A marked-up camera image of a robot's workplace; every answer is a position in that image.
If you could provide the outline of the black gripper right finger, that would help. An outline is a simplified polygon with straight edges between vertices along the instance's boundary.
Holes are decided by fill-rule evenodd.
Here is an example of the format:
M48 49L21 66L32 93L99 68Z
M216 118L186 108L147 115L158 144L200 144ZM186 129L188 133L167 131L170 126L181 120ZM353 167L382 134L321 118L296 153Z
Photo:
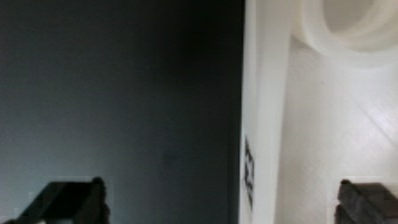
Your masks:
M334 224L398 224L398 197L380 183L341 181Z

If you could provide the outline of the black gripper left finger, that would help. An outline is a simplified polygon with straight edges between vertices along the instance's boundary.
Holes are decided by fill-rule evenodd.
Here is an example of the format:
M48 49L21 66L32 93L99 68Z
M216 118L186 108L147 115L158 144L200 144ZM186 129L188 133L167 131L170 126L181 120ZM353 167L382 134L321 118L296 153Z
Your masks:
M49 182L5 224L110 224L104 181Z

